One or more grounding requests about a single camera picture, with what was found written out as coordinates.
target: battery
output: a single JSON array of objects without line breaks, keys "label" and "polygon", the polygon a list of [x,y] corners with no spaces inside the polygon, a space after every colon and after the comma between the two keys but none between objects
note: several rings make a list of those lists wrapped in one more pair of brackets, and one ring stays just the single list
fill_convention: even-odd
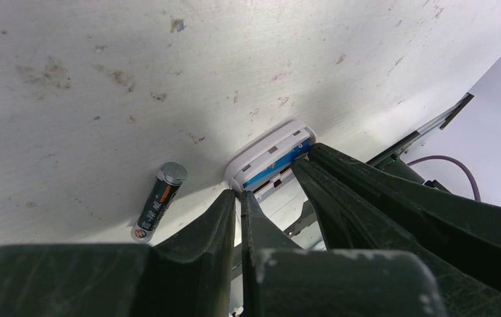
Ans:
[{"label": "battery", "polygon": [[187,176],[184,166],[175,162],[165,163],[157,172],[153,190],[131,229],[131,237],[135,242],[147,243],[151,240],[155,228]]}]

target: orange marking on battery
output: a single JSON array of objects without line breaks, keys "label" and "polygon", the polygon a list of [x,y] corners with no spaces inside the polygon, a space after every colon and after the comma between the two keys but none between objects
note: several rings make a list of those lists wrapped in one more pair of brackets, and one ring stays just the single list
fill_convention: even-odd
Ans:
[{"label": "orange marking on battery", "polygon": [[170,185],[166,186],[166,189],[164,190],[164,193],[161,196],[161,202],[163,202],[166,199],[166,196],[168,196],[168,192],[170,192]]}]

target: purple cable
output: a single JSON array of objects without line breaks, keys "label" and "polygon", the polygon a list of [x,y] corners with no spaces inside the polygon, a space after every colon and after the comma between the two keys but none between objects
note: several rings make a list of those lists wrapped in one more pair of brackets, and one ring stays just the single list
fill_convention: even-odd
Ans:
[{"label": "purple cable", "polygon": [[470,172],[470,170],[456,158],[447,157],[445,155],[430,155],[428,157],[422,157],[416,160],[412,160],[411,162],[407,163],[407,166],[412,166],[417,163],[425,162],[426,160],[447,160],[449,162],[458,165],[458,167],[462,168],[464,173],[466,173],[466,176],[468,176],[468,180],[470,181],[470,185],[472,186],[472,191],[474,192],[474,200],[481,201],[481,196],[479,194],[479,189],[477,187],[476,179],[472,175],[472,172]]}]

